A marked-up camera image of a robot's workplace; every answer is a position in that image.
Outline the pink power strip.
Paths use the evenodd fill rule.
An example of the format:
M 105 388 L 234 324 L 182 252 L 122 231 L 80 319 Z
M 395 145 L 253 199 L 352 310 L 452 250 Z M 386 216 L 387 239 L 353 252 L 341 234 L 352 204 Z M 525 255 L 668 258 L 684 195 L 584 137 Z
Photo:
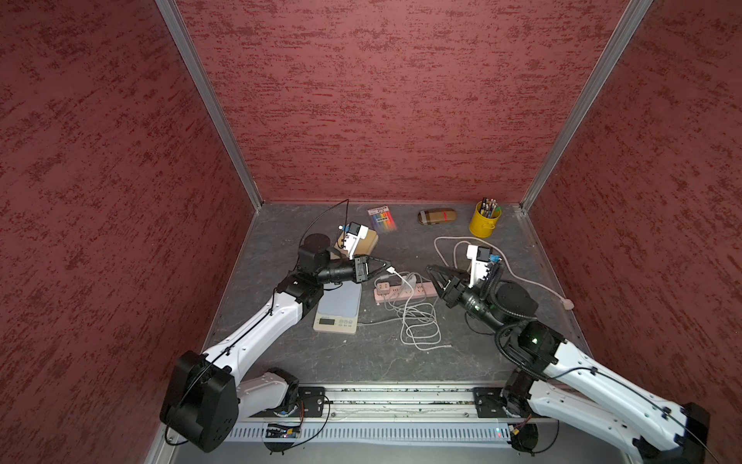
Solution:
M 437 292 L 431 282 L 417 283 L 415 292 L 411 292 L 409 289 L 403 288 L 402 285 L 391 285 L 390 294 L 381 296 L 377 293 L 376 288 L 374 289 L 374 299 L 377 305 L 386 303 L 396 302 L 407 302 L 408 300 L 422 300 L 429 298 L 436 298 Z

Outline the white charger adapter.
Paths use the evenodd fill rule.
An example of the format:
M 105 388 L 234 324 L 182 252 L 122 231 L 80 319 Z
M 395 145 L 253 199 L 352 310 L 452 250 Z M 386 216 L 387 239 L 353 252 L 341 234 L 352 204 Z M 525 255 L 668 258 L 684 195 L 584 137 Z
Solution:
M 416 273 L 407 273 L 405 275 L 401 275 L 401 285 L 403 288 L 409 289 L 411 292 L 415 292 L 415 288 L 417 288 L 417 274 Z

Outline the beige kitchen scale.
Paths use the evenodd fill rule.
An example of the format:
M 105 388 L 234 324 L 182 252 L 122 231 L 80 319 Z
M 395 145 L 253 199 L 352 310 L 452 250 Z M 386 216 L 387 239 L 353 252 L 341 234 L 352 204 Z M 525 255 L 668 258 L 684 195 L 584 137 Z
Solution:
M 375 249 L 376 245 L 378 244 L 378 241 L 379 241 L 379 236 L 377 232 L 374 230 L 369 230 L 367 237 L 363 241 L 361 241 L 361 243 L 357 247 L 357 251 L 354 257 L 360 256 L 360 255 L 371 255 L 373 253 L 373 249 Z M 339 238 L 335 244 L 335 249 L 339 251 L 339 253 L 342 256 L 345 256 L 339 250 Z

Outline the blue top kitchen scale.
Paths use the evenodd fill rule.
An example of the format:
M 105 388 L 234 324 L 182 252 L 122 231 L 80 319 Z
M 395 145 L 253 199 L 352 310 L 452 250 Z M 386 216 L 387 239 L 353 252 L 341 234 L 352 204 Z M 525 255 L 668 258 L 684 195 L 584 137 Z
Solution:
M 313 329 L 318 333 L 355 334 L 361 292 L 359 283 L 326 284 L 316 309 Z

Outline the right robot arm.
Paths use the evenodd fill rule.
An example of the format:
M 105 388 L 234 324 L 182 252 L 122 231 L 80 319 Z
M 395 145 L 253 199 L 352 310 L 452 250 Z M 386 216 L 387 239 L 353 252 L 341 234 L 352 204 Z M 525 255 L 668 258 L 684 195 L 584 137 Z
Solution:
M 535 414 L 566 423 L 641 463 L 703 463 L 710 415 L 693 402 L 677 404 L 600 365 L 566 336 L 540 322 L 538 303 L 489 263 L 482 278 L 439 265 L 427 267 L 448 307 L 493 332 L 515 370 L 500 392 L 513 417 Z

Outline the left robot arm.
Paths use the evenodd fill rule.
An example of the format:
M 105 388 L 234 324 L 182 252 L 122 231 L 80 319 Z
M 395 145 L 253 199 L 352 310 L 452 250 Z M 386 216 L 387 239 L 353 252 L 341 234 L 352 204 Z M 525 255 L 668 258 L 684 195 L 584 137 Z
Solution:
M 317 307 L 329 284 L 361 284 L 391 267 L 366 254 L 332 257 L 330 239 L 311 234 L 298 260 L 249 321 L 203 353 L 187 351 L 177 362 L 160 410 L 167 430 L 202 452 L 221 445 L 238 421 L 264 411 L 293 416 L 301 412 L 298 379 L 274 368 L 258 378 L 243 377 L 286 331 Z

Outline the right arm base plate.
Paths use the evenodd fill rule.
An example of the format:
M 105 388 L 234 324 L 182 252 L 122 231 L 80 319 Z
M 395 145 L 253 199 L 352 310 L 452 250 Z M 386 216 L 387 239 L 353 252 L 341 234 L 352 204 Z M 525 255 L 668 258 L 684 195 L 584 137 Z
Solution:
M 514 388 L 473 388 L 473 405 L 479 419 L 498 419 L 510 423 L 546 420 L 529 406 L 531 396 Z

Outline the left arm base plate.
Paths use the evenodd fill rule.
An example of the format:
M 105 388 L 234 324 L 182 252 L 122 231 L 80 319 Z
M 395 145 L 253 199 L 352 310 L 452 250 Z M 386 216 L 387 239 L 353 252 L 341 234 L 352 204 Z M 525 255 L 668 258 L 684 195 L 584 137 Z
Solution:
M 326 404 L 325 394 L 325 387 L 290 387 L 280 404 L 269 412 L 269 416 L 280 419 L 321 417 Z

